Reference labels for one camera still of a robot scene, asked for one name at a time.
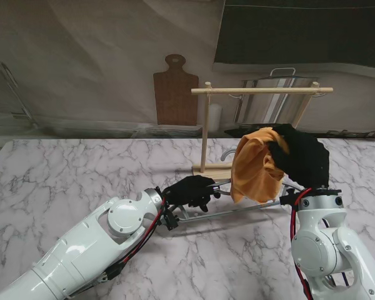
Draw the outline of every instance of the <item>marble table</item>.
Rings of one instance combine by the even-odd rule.
[[[331,187],[342,189],[347,222],[375,258],[375,141],[321,141],[331,153]],[[210,139],[208,161],[218,162],[237,143]],[[200,145],[198,139],[7,143],[0,152],[0,290],[107,199],[134,198],[190,175]],[[210,211],[251,204],[223,196]],[[173,231],[161,226],[120,276],[78,299],[305,299],[288,224],[289,208],[272,207]]]

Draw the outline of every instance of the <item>wooden cutting board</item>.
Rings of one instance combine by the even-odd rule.
[[[199,78],[183,71],[185,57],[170,54],[165,57],[165,61],[169,69],[153,74],[157,123],[195,126],[198,118],[198,96],[192,95],[191,89],[199,87]]]

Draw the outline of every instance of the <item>wooden stand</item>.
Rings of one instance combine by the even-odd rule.
[[[202,129],[201,163],[194,164],[192,171],[194,175],[201,175],[213,178],[215,181],[222,181],[231,178],[231,163],[226,164],[206,164],[207,138],[209,122],[209,106],[211,94],[306,94],[294,120],[292,126],[296,128],[308,106],[311,98],[315,94],[332,93],[331,87],[319,87],[318,82],[313,82],[311,87],[260,87],[260,88],[238,88],[238,89],[213,89],[210,82],[206,82],[204,89],[192,89],[192,94],[206,94],[206,105],[204,111],[204,123]]]

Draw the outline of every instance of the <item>screw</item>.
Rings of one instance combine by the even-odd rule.
[[[342,200],[342,197],[336,197],[335,198],[335,203],[338,205],[338,206],[340,206],[340,205],[342,205],[343,204],[343,200]]]

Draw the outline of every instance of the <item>yellow towel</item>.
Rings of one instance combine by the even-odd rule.
[[[274,199],[281,188],[284,173],[275,166],[267,142],[276,141],[289,154],[285,140],[271,127],[242,137],[232,163],[231,196],[235,203],[243,196],[258,202]]]

